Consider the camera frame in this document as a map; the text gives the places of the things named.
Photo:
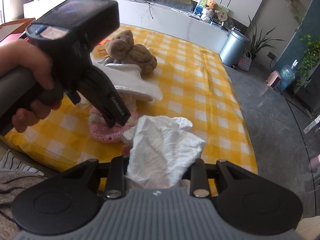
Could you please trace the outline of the person's left hand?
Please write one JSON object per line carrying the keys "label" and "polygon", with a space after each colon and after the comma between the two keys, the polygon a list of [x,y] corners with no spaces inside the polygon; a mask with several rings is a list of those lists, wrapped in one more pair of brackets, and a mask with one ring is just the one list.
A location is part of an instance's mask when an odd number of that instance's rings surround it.
{"label": "person's left hand", "polygon": [[[41,49],[23,39],[17,39],[1,46],[1,76],[23,66],[32,70],[35,79],[44,89],[53,89],[54,81],[51,77],[52,60]],[[27,109],[20,108],[13,115],[11,121],[18,133],[34,126],[45,119],[52,110],[57,110],[62,104],[57,100],[50,105],[34,100]]]}

